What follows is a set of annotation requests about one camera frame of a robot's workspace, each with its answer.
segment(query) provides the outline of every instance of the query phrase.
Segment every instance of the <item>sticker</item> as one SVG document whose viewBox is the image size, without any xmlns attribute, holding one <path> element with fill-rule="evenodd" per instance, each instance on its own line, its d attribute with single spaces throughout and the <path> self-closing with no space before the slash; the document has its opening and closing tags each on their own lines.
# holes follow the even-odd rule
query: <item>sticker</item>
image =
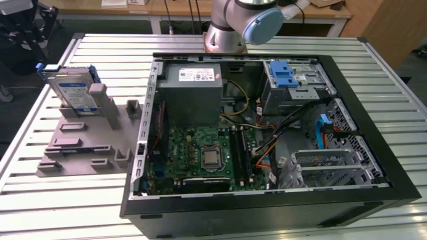
<svg viewBox="0 0 427 240">
<path fill-rule="evenodd" d="M 274 173 L 272 173 L 272 172 L 270 172 L 270 174 L 268 174 L 268 178 L 270 178 L 270 180 L 272 181 L 272 183 L 274 183 L 274 184 L 276 184 L 276 180 L 278 180 L 278 178 L 276 178 L 276 176 L 274 175 Z"/>
<path fill-rule="evenodd" d="M 260 106 L 256 107 L 256 114 L 263 115 L 263 108 Z"/>
<path fill-rule="evenodd" d="M 148 14 L 147 11 L 128 11 L 130 14 Z"/>
<path fill-rule="evenodd" d="M 295 80 L 307 80 L 304 75 L 294 75 Z"/>
<path fill-rule="evenodd" d="M 97 106 L 92 96 L 88 94 L 87 84 L 83 82 L 60 83 L 61 94 L 71 104 L 72 108 L 81 115 L 92 115 Z"/>
<path fill-rule="evenodd" d="M 179 70 L 180 82 L 215 81 L 214 68 L 183 68 Z"/>
<path fill-rule="evenodd" d="M 287 163 L 287 160 L 288 160 L 288 159 L 287 159 L 284 156 L 282 156 L 280 159 L 279 159 L 279 161 L 278 161 L 278 164 L 279 164 L 279 165 L 284 165 L 284 164 Z"/>
</svg>

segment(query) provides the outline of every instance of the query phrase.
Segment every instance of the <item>power supply label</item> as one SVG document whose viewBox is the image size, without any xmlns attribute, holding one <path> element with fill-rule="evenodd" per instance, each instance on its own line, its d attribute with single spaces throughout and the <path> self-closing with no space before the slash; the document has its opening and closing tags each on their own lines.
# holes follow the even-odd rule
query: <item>power supply label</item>
<svg viewBox="0 0 427 240">
<path fill-rule="evenodd" d="M 179 70 L 180 82 L 215 81 L 214 68 L 182 68 Z"/>
</svg>

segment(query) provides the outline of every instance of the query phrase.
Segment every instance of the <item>blue latch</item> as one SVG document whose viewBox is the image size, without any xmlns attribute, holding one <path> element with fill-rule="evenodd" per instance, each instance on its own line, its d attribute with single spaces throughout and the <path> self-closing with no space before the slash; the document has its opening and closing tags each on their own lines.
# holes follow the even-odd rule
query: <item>blue latch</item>
<svg viewBox="0 0 427 240">
<path fill-rule="evenodd" d="M 43 79 L 43 82 L 47 84 L 48 83 L 48 81 L 47 81 L 47 78 L 45 78 L 45 76 L 43 75 L 43 67 L 44 67 L 44 65 L 43 65 L 43 63 L 37 63 L 37 65 L 35 66 L 35 68 L 36 68 L 36 72 L 37 72 L 37 74 L 39 74 L 39 76 L 40 76 L 40 78 Z"/>
<path fill-rule="evenodd" d="M 296 88 L 300 85 L 294 80 L 294 70 L 286 61 L 271 61 L 270 66 L 278 88 Z"/>
<path fill-rule="evenodd" d="M 37 63 L 37 65 L 35 66 L 36 68 L 36 72 L 40 76 L 40 78 L 43 79 L 43 81 L 45 83 L 48 83 L 48 80 L 45 78 L 45 76 L 43 75 L 43 72 L 57 72 L 61 69 L 61 65 L 59 64 L 48 64 L 48 65 L 43 65 L 43 63 Z"/>
</svg>

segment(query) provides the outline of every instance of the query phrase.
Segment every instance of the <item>slotted metal worktable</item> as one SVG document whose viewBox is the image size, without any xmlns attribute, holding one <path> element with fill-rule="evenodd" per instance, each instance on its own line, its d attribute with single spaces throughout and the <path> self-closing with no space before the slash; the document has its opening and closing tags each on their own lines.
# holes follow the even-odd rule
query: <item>slotted metal worktable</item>
<svg viewBox="0 0 427 240">
<path fill-rule="evenodd" d="M 423 198 L 347 227 L 220 235 L 203 239 L 426 239 L 427 110 L 378 53 L 355 38 L 276 37 L 250 53 L 331 55 Z M 92 63 L 118 104 L 144 101 L 154 52 L 203 52 L 199 35 L 85 34 L 60 60 Z M 0 161 L 0 236 L 9 239 L 142 239 L 119 218 L 126 174 L 39 178 L 44 148 L 61 116 L 45 86 Z"/>
</svg>

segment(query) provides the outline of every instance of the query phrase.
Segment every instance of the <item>blue drive bay latch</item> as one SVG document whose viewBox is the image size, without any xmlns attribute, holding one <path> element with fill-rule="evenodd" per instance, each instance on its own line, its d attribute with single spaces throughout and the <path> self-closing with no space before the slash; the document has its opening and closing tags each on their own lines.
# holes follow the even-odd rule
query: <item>blue drive bay latch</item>
<svg viewBox="0 0 427 240">
<path fill-rule="evenodd" d="M 300 84 L 294 80 L 294 70 L 286 61 L 271 61 L 271 74 L 278 88 L 296 88 Z"/>
</svg>

